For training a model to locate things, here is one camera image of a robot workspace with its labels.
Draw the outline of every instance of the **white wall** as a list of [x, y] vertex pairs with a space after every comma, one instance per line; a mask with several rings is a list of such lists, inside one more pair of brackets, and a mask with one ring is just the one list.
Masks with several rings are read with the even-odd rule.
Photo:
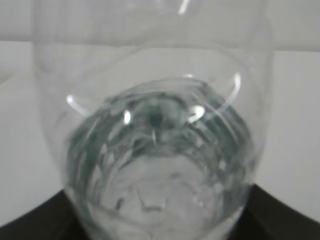
[[[33, 0], [0, 0], [0, 41], [29, 41]], [[320, 0], [269, 0], [281, 50], [320, 51]]]

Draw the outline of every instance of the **dark base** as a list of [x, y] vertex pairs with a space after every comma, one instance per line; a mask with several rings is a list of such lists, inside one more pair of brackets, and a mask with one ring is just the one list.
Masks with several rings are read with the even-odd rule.
[[[0, 240], [89, 240], [63, 191], [0, 228]], [[229, 240], [320, 240], [320, 224], [254, 186]]]

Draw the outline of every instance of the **transparent container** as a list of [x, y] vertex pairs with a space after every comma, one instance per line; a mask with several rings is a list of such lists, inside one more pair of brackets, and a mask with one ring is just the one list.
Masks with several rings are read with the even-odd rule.
[[264, 0], [35, 0], [46, 140], [93, 240], [224, 240], [269, 119]]

